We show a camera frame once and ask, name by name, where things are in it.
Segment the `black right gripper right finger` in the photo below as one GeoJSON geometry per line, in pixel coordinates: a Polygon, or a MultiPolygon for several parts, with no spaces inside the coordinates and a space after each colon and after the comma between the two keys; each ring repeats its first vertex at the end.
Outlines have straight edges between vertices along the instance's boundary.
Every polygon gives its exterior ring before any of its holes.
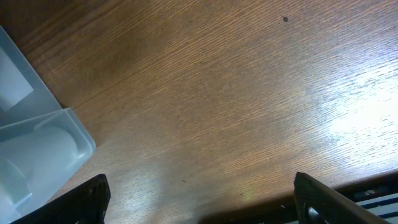
{"type": "Polygon", "coordinates": [[[387,222],[303,172],[297,172],[295,175],[294,199],[300,224],[387,222]]]}

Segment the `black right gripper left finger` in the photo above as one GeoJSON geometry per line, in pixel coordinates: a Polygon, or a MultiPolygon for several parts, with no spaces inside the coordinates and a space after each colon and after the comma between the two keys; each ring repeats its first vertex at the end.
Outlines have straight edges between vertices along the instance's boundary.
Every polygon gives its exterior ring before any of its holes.
{"type": "Polygon", "coordinates": [[[104,224],[111,198],[105,174],[98,174],[12,224],[104,224]]]}

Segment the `cream cup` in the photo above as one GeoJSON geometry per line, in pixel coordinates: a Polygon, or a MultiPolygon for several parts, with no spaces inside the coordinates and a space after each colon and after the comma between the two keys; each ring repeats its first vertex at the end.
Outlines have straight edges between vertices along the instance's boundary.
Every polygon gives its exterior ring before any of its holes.
{"type": "Polygon", "coordinates": [[[1,155],[19,168],[32,196],[47,201],[70,178],[78,147],[69,132],[49,127],[2,142],[1,155]]]}

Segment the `clear plastic storage bin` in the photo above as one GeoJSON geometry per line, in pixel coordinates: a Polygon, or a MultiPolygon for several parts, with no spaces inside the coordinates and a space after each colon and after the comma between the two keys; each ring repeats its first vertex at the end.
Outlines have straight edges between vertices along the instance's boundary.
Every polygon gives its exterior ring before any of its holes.
{"type": "MultiPolygon", "coordinates": [[[[92,156],[96,144],[73,110],[60,106],[2,29],[1,143],[49,127],[66,130],[77,144],[78,155],[72,177],[92,156]]],[[[1,223],[11,223],[42,207],[47,201],[33,197],[19,168],[1,155],[1,223]]]]}

